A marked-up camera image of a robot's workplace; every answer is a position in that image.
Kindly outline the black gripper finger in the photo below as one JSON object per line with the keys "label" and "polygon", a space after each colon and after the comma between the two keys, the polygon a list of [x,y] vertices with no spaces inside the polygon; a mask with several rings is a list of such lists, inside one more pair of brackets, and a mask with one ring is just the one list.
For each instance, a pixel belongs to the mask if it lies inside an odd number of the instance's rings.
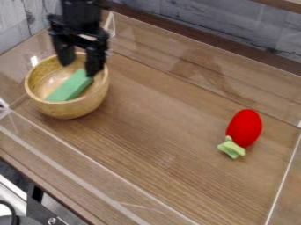
{"label": "black gripper finger", "polygon": [[87,76],[93,77],[103,70],[106,63],[106,46],[91,46],[85,49],[85,72]]}
{"label": "black gripper finger", "polygon": [[72,38],[63,35],[53,36],[53,49],[59,62],[65,67],[75,61],[75,46]]}

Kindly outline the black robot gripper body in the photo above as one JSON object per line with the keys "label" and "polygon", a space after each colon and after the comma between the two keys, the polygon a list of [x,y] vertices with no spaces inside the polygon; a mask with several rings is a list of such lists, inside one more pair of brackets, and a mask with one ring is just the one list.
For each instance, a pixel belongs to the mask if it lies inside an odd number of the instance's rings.
{"label": "black robot gripper body", "polygon": [[95,41],[107,42],[108,33],[100,27],[102,11],[110,9],[106,0],[59,0],[60,13],[49,14],[49,35],[57,47],[87,47]]}

